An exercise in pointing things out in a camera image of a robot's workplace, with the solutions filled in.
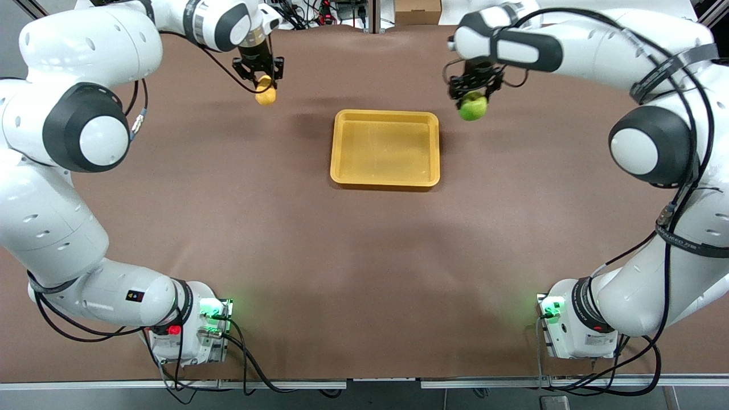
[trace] green apple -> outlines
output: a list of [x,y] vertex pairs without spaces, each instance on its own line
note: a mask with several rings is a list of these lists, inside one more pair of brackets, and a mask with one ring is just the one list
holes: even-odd
[[466,121],[475,121],[486,114],[488,102],[486,97],[478,91],[471,91],[461,98],[461,108],[458,113]]

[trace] table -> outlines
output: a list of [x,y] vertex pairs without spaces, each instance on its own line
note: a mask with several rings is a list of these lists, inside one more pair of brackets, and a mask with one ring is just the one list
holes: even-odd
[[[607,133],[634,108],[619,91],[531,73],[495,94],[481,121],[460,120],[440,78],[452,33],[275,33],[286,70],[269,107],[165,37],[125,162],[74,175],[109,233],[107,256],[233,298],[273,379],[536,375],[536,293],[640,241],[670,193],[612,162]],[[338,187],[328,170],[341,109],[435,113],[440,183],[427,193]],[[0,262],[0,325],[22,330],[0,336],[0,382],[158,378],[135,336],[87,345],[55,334],[28,300],[22,267],[4,250]],[[727,308],[724,298],[667,330],[664,372],[727,373],[715,343],[729,338]],[[237,357],[186,376],[239,378]],[[625,372],[652,373],[652,362]]]

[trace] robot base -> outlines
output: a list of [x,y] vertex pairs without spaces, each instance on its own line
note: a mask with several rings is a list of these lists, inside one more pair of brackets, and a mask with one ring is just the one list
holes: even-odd
[[188,282],[192,290],[192,312],[179,334],[157,335],[149,332],[152,352],[164,364],[176,362],[180,366],[222,362],[227,352],[227,339],[221,334],[230,332],[230,322],[211,319],[208,315],[230,318],[233,313],[231,299],[217,299],[213,290],[202,282]]
[[580,357],[613,357],[617,331],[599,333],[580,322],[572,306],[572,288],[576,279],[564,279],[552,287],[548,295],[538,295],[541,314],[554,314],[544,319],[545,342],[549,356],[563,359]]

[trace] gray floor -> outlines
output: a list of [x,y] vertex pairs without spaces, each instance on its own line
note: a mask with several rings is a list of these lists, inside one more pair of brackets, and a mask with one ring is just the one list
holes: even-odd
[[[398,409],[440,410],[444,390],[422,390],[415,382],[350,382],[339,398],[329,399],[317,391],[275,394],[258,391],[251,397],[242,392],[198,393],[186,409],[208,410],[328,410],[328,409]],[[539,410],[543,391],[527,389],[491,389],[487,398],[476,397],[471,390],[449,390],[447,409]],[[726,409],[729,388],[679,387],[680,410]],[[649,395],[622,398],[603,395],[597,398],[569,397],[572,410],[678,410],[668,409],[663,390],[657,388]],[[136,390],[50,390],[0,391],[0,409],[8,410],[122,410],[122,409],[181,409],[167,392],[161,389]]]

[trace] rectangular tray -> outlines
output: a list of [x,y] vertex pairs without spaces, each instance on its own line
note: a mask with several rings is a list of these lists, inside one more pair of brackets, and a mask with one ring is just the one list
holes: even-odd
[[430,112],[340,111],[330,174],[340,184],[432,187],[440,180],[438,118]]

